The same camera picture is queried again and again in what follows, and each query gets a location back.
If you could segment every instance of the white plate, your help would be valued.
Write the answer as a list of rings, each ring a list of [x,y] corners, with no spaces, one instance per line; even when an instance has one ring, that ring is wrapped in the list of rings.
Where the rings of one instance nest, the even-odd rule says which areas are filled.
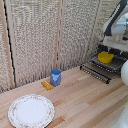
[[[8,118],[16,128],[44,128],[54,117],[54,106],[46,97],[31,94],[18,98],[8,111]]]

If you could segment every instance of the white robot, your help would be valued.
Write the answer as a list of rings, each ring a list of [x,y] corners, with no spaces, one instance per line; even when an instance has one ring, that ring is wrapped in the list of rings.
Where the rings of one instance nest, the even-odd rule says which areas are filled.
[[[103,26],[103,44],[122,51],[128,51],[128,0],[121,0],[109,20]],[[121,69],[121,78],[128,86],[128,60]],[[128,102],[111,128],[128,128]]]

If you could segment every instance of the yellow sponge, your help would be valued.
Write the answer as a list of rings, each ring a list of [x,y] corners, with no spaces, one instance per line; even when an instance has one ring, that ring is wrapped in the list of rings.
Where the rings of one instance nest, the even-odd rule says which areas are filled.
[[[46,80],[46,81],[43,81],[41,84],[42,84],[47,90],[53,89],[53,85],[51,85],[47,80]]]

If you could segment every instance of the wooden countertop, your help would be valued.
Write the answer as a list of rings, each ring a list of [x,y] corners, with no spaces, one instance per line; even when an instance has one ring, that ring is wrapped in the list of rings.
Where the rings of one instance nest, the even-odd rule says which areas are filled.
[[[47,128],[109,128],[128,101],[128,87],[121,79],[106,85],[79,67],[63,72],[61,85],[52,90],[41,85],[44,80],[49,77],[0,94],[0,128],[13,128],[9,107],[28,94],[45,96],[54,104],[55,117]]]

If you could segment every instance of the blue cup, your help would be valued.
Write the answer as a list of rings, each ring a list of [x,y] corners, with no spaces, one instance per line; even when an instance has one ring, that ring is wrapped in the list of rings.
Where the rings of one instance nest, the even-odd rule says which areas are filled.
[[[56,87],[60,85],[61,82],[61,70],[59,69],[53,69],[51,70],[51,75],[50,75],[50,83]]]

